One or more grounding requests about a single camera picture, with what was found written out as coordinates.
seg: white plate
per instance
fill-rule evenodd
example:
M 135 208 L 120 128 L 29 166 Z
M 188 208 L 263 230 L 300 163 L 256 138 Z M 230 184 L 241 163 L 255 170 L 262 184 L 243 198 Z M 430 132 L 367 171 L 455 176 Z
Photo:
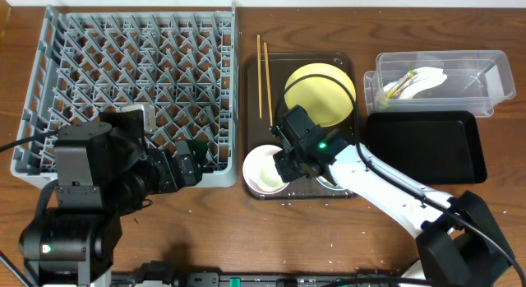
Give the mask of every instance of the white plate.
M 248 153 L 247 157 L 245 158 L 245 161 L 243 162 L 242 173 L 243 178 L 245 179 L 245 182 L 247 183 L 250 189 L 260 194 L 274 194 L 277 192 L 281 192 L 288 186 L 288 183 L 285 183 L 284 185 L 277 187 L 273 191 L 266 191 L 257 184 L 257 175 L 261 172 L 262 159 L 266 156 L 272 156 L 280 152 L 281 150 L 281 147 L 273 145 L 263 145 L 254 148 L 253 150 L 251 150 L 251 152 Z

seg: gray dish rack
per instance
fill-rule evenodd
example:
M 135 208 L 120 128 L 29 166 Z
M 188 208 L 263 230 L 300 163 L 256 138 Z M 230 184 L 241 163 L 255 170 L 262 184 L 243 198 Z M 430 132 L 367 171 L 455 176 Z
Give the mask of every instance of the gray dish rack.
M 231 12 L 72 13 L 48 6 L 17 139 L 152 104 L 150 148 L 207 141 L 200 187 L 238 178 L 238 25 Z M 18 146 L 14 176 L 42 188 L 57 178 L 56 137 Z

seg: plastic grid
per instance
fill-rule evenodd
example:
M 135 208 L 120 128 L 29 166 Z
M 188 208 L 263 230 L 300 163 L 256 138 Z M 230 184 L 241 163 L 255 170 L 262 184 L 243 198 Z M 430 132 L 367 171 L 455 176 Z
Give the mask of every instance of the plastic grid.
M 235 134 L 229 133 L 235 132 L 235 126 L 231 126 L 234 115 L 237 120 L 237 110 L 232 109 L 237 107 L 237 97 L 231 97 L 237 94 L 237 85 L 230 85 L 232 77 L 233 82 L 237 80 L 231 66 L 235 62 L 235 17 L 228 12 L 176 15 L 165 12 L 63 16 L 48 7 L 46 18 L 56 29 L 51 35 L 46 33 L 45 43 L 39 44 L 45 47 L 39 50 L 45 56 L 39 61 L 37 52 L 35 59 L 35 64 L 40 65 L 36 80 L 39 88 L 37 93 L 28 91 L 26 106 L 30 103 L 31 107 L 26 107 L 22 115 L 21 128 L 29 125 L 35 134 L 97 120 L 99 112 L 120 111 L 130 104 L 152 104 L 158 128 L 146 138 L 149 147 L 168 148 L 175 155 L 175 141 L 207 141 L 205 172 L 226 169 L 232 158 L 231 138 Z M 56 76 L 42 76 L 53 73 L 54 65 Z M 49 83 L 52 88 L 46 89 Z M 53 92 L 52 102 L 43 103 L 46 90 Z M 24 114 L 34 120 L 31 114 L 41 114 L 46 108 L 48 119 L 39 115 L 38 123 L 24 123 L 29 120 L 24 119 Z M 40 160 L 40 173 L 55 172 L 56 139 L 48 137 L 44 142 L 31 143 L 28 167 Z M 15 153 L 14 160 L 23 159 L 20 154 L 17 159 Z

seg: wooden table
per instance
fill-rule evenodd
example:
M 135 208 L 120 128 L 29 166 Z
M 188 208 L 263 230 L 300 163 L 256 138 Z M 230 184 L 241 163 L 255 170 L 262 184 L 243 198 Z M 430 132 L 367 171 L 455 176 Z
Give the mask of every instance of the wooden table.
M 0 43 L 2 145 L 15 140 L 43 14 L 43 7 L 13 8 Z M 344 52 L 353 61 L 362 105 L 362 77 L 375 69 L 378 53 L 503 50 L 517 96 L 498 104 L 491 118 L 478 119 L 488 179 L 439 189 L 454 195 L 470 189 L 486 200 L 519 263 L 526 266 L 526 10 L 240 8 L 239 16 L 242 60 L 256 51 L 257 34 L 269 42 L 272 53 Z M 33 218 L 39 190 L 11 175 L 11 157 L 11 152 L 0 154 L 0 248 L 22 268 L 18 238 Z M 361 198 L 283 206 L 281 201 L 252 200 L 238 181 L 230 188 L 186 188 L 152 199 L 153 207 L 121 218 L 124 235 L 115 249 L 115 271 L 165 260 L 185 271 L 206 266 L 230 272 L 400 272 L 418 258 L 409 234 Z M 517 275 L 508 271 L 498 285 L 517 284 Z M 0 285 L 18 285 L 3 266 Z

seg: clear plastic container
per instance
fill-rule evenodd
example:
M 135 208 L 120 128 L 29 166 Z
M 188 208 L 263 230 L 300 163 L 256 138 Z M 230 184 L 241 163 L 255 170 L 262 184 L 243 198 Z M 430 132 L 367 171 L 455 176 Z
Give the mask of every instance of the clear plastic container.
M 412 99 L 388 99 L 384 85 L 420 67 L 444 69 L 447 79 Z M 502 51 L 381 53 L 376 71 L 363 77 L 367 113 L 467 110 L 476 117 L 493 114 L 493 107 L 515 97 L 510 64 Z

